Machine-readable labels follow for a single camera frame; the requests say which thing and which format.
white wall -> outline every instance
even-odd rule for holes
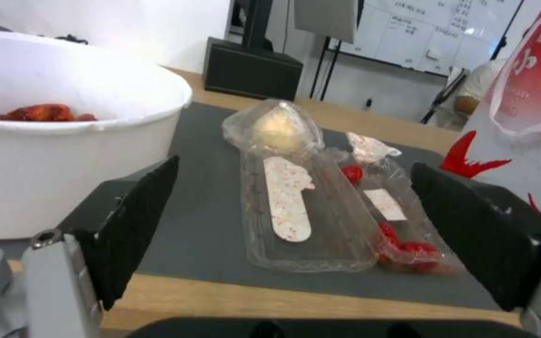
[[[507,58],[515,50],[523,33],[530,28],[534,23],[535,18],[541,12],[541,0],[525,0],[523,6],[519,9],[515,21],[510,26],[509,33],[506,36],[507,45],[505,48],[502,48],[498,58]]]
[[[208,36],[223,38],[231,0],[0,0],[0,26],[85,38],[201,73]]]
[[[267,37],[273,41],[275,50],[278,49],[278,51],[281,51],[284,40],[287,3],[288,0],[274,0],[269,20]],[[313,33],[295,30],[293,10],[292,8],[286,53],[304,63],[298,94],[308,96],[323,38],[316,37]],[[524,2],[517,19],[509,30],[509,45],[502,50],[503,55],[510,55],[520,41],[524,30],[531,25],[540,10],[541,0]],[[325,56],[327,61],[322,66],[321,79],[328,64],[328,56],[331,55],[328,53]],[[427,113],[430,103],[444,83],[443,77],[340,55],[325,101],[362,108],[367,99],[372,98],[372,109],[378,114],[419,121]]]

person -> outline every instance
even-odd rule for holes
[[[491,60],[475,68],[458,90],[455,109],[468,115],[473,114],[506,61],[507,59]]]

red design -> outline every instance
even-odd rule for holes
[[[530,206],[532,207],[532,209],[534,209],[535,211],[541,213],[541,211],[537,208],[537,204],[536,204],[535,201],[533,200],[532,194],[528,194],[528,195],[527,195],[527,198],[528,198],[529,201],[530,201]]]
[[[473,178],[479,173],[483,173],[483,171],[502,167],[510,163],[511,160],[497,160],[485,163],[469,161],[466,158],[466,154],[469,152],[471,143],[476,135],[477,131],[470,131],[454,143],[446,155],[441,168],[464,177]]]

white sticker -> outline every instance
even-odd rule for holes
[[[365,190],[373,205],[388,221],[406,221],[398,202],[385,189]]]
[[[309,239],[312,229],[302,190],[314,189],[308,171],[280,157],[264,160],[272,229],[289,242]]]

red and white plastic bag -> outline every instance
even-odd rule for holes
[[[541,212],[541,13],[442,168],[504,186]]]

